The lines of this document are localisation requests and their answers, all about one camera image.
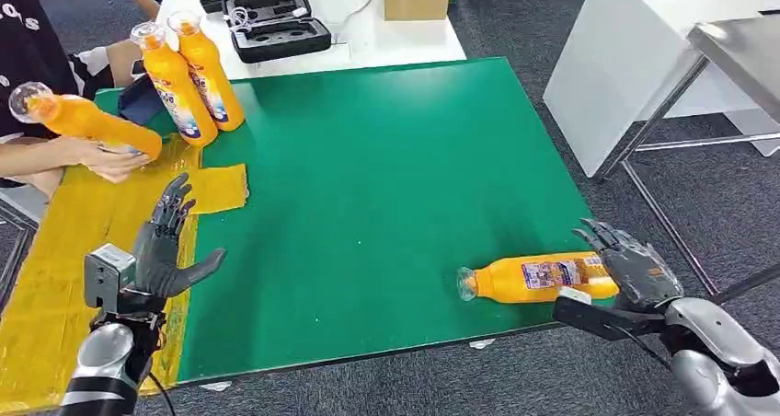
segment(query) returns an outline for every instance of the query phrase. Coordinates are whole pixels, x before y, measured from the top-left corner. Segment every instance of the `human hand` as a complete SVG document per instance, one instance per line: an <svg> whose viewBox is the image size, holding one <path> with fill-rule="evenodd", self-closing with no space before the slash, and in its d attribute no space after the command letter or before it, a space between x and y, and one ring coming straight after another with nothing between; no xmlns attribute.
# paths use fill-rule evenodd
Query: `human hand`
<svg viewBox="0 0 780 416"><path fill-rule="evenodd" d="M84 165L108 181L118 183L130 172L151 161L146 154L106 152L100 143L61 136L50 140L65 165Z"/></svg>

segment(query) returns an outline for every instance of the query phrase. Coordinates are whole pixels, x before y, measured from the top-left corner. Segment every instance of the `robot finger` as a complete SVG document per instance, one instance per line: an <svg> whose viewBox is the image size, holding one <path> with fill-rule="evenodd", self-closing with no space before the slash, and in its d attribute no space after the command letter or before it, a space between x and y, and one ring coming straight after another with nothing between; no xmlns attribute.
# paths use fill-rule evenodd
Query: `robot finger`
<svg viewBox="0 0 780 416"><path fill-rule="evenodd" d="M617 244L617 238L613 235L614 229L612 229L610 225L590 218L582 218L580 221L590 227L593 233L596 234L596 237L598 237L607 248L614 247L614 245Z"/></svg>
<svg viewBox="0 0 780 416"><path fill-rule="evenodd" d="M179 198L177 201L176 198L181 191L181 185L184 184L188 178L189 176L185 172L168 183L162 195L160 195L159 201L155 205L155 210L152 212L152 223L156 225L168 224L171 211L175 211L175 209L171 209L171 204L174 203L178 207L178 203L181 202L181 199Z"/></svg>
<svg viewBox="0 0 780 416"><path fill-rule="evenodd" d="M582 229L572 229L571 231L574 233L574 235L582 238L586 243L588 243L588 246L590 246L597 253L606 248L599 238L594 237Z"/></svg>
<svg viewBox="0 0 780 416"><path fill-rule="evenodd" d="M205 260L196 262L187 269L177 271L168 287L166 296L169 298L176 296L216 272L222 265L224 254L224 248L216 248Z"/></svg>
<svg viewBox="0 0 780 416"><path fill-rule="evenodd" d="M185 202L183 206L181 206L181 209L178 210L178 220L176 223L176 236L178 237L179 234L181 234L181 229L184 227L184 221L187 219L187 215L189 214L189 209L192 209L192 206L195 205L195 200L189 200L188 202Z"/></svg>
<svg viewBox="0 0 780 416"><path fill-rule="evenodd" d="M634 236L623 229L615 229L614 236L617 238L620 244L626 246L627 248L642 248L642 244L637 241Z"/></svg>
<svg viewBox="0 0 780 416"><path fill-rule="evenodd" d="M186 203L182 206L181 202L184 200L184 197L192 191L191 185L186 185L182 187L178 193L176 194L175 199L171 202L171 215L170 218L168 218L167 227L170 230L176 230L177 223L179 221L179 217L181 216L181 210L187 205Z"/></svg>

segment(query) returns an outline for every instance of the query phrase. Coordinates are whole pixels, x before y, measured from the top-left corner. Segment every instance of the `orange bottle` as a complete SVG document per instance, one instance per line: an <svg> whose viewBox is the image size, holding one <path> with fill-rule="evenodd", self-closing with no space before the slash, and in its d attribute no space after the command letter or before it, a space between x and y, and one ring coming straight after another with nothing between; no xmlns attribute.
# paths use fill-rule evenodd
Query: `orange bottle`
<svg viewBox="0 0 780 416"><path fill-rule="evenodd" d="M602 259L593 252L505 258L484 269L458 271L458 290L466 301L483 296L500 303L550 302L564 285L595 299L615 296L618 291Z"/></svg>
<svg viewBox="0 0 780 416"><path fill-rule="evenodd" d="M209 110L189 79L187 61L166 44L166 33L154 22L136 25L130 38L143 53L143 67L187 143L205 146L217 138Z"/></svg>
<svg viewBox="0 0 780 416"><path fill-rule="evenodd" d="M109 152L143 152L154 160L163 147L156 132L103 112L86 98L57 96L39 82L14 89L8 107L20 121L43 123L59 135L98 141Z"/></svg>
<svg viewBox="0 0 780 416"><path fill-rule="evenodd" d="M168 26L178 34L178 52L187 60L189 76L217 128L232 131L240 126L244 112L220 64L217 45L201 31L201 18L190 11L178 11L168 18Z"/></svg>

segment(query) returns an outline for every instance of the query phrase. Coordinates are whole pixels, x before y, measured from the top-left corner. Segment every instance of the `yellow mat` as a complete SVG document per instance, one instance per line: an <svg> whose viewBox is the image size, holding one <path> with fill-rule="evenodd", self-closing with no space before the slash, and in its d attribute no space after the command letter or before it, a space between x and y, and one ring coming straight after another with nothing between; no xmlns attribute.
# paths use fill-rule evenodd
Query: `yellow mat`
<svg viewBox="0 0 780 416"><path fill-rule="evenodd" d="M65 172L17 278L0 320L0 413L56 406L67 387L75 354L96 315L82 292L84 256L110 242L130 250L167 183L190 173L193 214L240 207L247 196L243 165L201 169L200 149L178 136L153 164L111 184L85 168ZM207 191L209 186L232 189ZM191 216L179 241L179 267L193 261L197 217ZM189 293L167 303L166 344L155 354L154 373L164 386L174 384L187 316ZM142 391L152 390L147 380Z"/></svg>

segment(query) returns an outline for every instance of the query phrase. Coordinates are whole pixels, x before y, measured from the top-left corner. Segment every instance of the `cable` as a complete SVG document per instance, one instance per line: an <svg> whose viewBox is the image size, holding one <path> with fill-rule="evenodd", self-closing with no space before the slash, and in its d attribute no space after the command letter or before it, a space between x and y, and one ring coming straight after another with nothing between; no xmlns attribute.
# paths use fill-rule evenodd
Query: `cable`
<svg viewBox="0 0 780 416"><path fill-rule="evenodd" d="M613 326L607 326L607 327L610 328L610 329L616 329L616 330L620 330L621 332L623 332L628 337L628 339L633 341L636 345L638 345L640 349L644 350L653 359L658 361L661 365L663 365L664 368L666 368L667 370L671 371L671 365L669 365L669 363L665 359L661 358L660 355L657 354L656 352L653 352L653 349L649 348L646 343L644 343L641 339L637 338L630 331L628 331L628 330L626 330L626 329L624 329L622 327L617 327L617 326L614 326L614 327Z"/></svg>
<svg viewBox="0 0 780 416"><path fill-rule="evenodd" d="M163 394L163 398L166 400L166 403L168 404L168 409L171 412L171 416L176 416L176 411L173 410L173 404L170 401L170 397L168 396L168 392L166 392L166 390L163 388L163 385L160 384L160 381L157 380L157 378L155 377L155 374L153 374L152 372L149 372L149 377L152 378L152 382L155 383L157 388L159 388L160 392Z"/></svg>
<svg viewBox="0 0 780 416"><path fill-rule="evenodd" d="M230 14L223 17L227 20L227 27L233 32L240 29L249 29L249 11L243 6L237 6L230 11Z"/></svg>
<svg viewBox="0 0 780 416"><path fill-rule="evenodd" d="M360 8L358 8L358 9L356 9L356 10L354 10L354 11L350 12L349 14L347 14L347 16L346 16L346 17L344 17L344 19L343 19L343 20L341 20L341 21L340 21L340 22L338 22L338 23L336 23L336 22L326 22L328 25L336 25L336 26L343 25L343 27L341 27L341 28L338 30L338 33L334 34L334 37L335 37L335 39L334 39L334 41L333 41L333 44L334 44L334 45L338 45L338 37L339 37L339 36L341 35L341 33L344 31L344 28L346 28L346 27L347 27L347 21L348 21L348 20L350 20L350 19L352 18L352 16L355 16L355 15L357 15L357 14L358 14L358 13L360 13L362 10L364 10L365 8L367 8L367 7L368 7L368 5L370 5L372 1L373 1L373 0L368 0L368 1L367 1L365 4L363 4L363 5L362 5Z"/></svg>

